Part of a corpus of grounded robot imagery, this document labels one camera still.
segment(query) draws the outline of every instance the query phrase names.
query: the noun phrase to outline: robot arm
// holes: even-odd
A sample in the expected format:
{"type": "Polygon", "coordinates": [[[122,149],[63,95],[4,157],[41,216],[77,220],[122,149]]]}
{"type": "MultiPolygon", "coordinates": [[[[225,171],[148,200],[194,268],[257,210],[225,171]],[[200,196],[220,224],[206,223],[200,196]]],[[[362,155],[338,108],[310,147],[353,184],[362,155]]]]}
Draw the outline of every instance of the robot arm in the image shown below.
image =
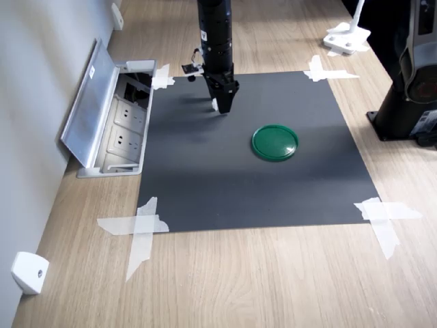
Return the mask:
{"type": "Polygon", "coordinates": [[[378,112],[367,113],[382,141],[437,144],[436,0],[411,0],[410,28],[399,74],[378,112]]]}
{"type": "MultiPolygon", "coordinates": [[[[232,100],[240,87],[234,80],[232,62],[231,0],[197,0],[201,32],[202,75],[211,99],[216,99],[218,111],[229,113],[232,100]]],[[[182,67],[184,72],[196,73],[194,64],[182,67]]]]}

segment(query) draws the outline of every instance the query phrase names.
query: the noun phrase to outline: white lamp base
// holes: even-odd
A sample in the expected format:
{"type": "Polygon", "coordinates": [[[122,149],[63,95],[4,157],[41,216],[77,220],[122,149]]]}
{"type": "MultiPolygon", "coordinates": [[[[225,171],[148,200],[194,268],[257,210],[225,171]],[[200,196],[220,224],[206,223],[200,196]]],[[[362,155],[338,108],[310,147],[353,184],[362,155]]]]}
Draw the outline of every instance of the white lamp base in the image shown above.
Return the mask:
{"type": "Polygon", "coordinates": [[[336,53],[351,55],[355,51],[366,51],[369,49],[364,45],[364,42],[370,36],[368,29],[357,26],[354,31],[350,31],[349,23],[343,22],[327,32],[328,35],[324,37],[323,44],[336,53]]]}

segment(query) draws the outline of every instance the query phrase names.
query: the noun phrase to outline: tape strip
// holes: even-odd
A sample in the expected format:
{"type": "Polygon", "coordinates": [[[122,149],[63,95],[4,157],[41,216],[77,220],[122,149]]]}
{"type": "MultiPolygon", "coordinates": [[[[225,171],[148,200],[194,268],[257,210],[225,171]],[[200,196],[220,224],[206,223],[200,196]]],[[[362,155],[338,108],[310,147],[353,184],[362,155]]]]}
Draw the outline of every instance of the tape strip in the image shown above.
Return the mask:
{"type": "Polygon", "coordinates": [[[169,226],[156,215],[157,204],[158,198],[152,197],[146,205],[138,207],[136,217],[97,219],[98,225],[113,236],[133,234],[126,282],[142,262],[150,259],[153,233],[169,231],[169,226]]]}
{"type": "Polygon", "coordinates": [[[168,85],[175,84],[173,77],[169,77],[170,64],[164,65],[155,72],[155,76],[152,78],[152,87],[154,90],[163,88],[167,89],[168,85]]]}
{"type": "Polygon", "coordinates": [[[314,82],[318,82],[324,79],[356,79],[359,78],[358,75],[353,75],[345,70],[324,70],[322,66],[322,61],[319,55],[314,55],[311,61],[308,63],[309,70],[304,71],[314,82]]]}
{"type": "Polygon", "coordinates": [[[364,44],[355,44],[355,50],[360,52],[368,51],[370,48],[368,46],[365,46],[364,44]]]}
{"type": "Polygon", "coordinates": [[[328,52],[328,56],[329,56],[329,57],[340,56],[342,53],[343,53],[343,52],[339,52],[339,51],[336,51],[336,50],[334,50],[334,49],[331,49],[331,50],[328,52]]]}
{"type": "Polygon", "coordinates": [[[403,203],[384,203],[378,197],[354,205],[361,211],[363,219],[370,221],[386,259],[393,255],[397,245],[401,245],[391,220],[420,219],[422,217],[421,213],[408,208],[403,203]]]}
{"type": "Polygon", "coordinates": [[[217,98],[212,99],[212,108],[215,111],[219,110],[219,105],[217,104],[217,98]]]}

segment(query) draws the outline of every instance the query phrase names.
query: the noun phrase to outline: electrical socket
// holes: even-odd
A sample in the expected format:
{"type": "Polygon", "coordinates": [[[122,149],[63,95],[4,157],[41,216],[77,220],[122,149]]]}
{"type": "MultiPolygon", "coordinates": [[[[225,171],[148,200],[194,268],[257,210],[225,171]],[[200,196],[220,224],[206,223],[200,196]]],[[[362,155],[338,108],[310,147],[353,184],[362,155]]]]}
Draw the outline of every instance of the electrical socket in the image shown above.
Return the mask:
{"type": "Polygon", "coordinates": [[[113,125],[109,136],[108,153],[139,163],[141,136],[127,128],[113,125]]]}
{"type": "Polygon", "coordinates": [[[118,100],[114,123],[142,135],[145,126],[145,111],[140,107],[118,100]]]}

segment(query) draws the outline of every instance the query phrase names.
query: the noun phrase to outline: wooden desk surface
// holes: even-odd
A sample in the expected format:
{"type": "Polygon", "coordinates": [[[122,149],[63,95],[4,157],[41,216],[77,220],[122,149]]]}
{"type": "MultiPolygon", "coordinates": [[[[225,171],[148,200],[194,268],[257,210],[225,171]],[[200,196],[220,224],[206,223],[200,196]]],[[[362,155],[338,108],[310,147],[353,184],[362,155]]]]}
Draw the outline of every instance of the wooden desk surface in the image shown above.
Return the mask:
{"type": "MultiPolygon", "coordinates": [[[[393,222],[401,246],[386,260],[370,225],[163,234],[125,283],[131,236],[98,217],[135,213],[139,177],[62,181],[38,254],[42,294],[23,298],[15,327],[431,327],[437,325],[437,152],[381,143],[365,113],[391,81],[372,51],[327,57],[328,28],[348,21],[340,0],[233,0],[236,73],[325,69],[360,79],[330,86],[383,201],[425,215],[393,222]]],[[[171,74],[199,44],[195,0],[124,0],[115,59],[156,58],[171,74]]]]}

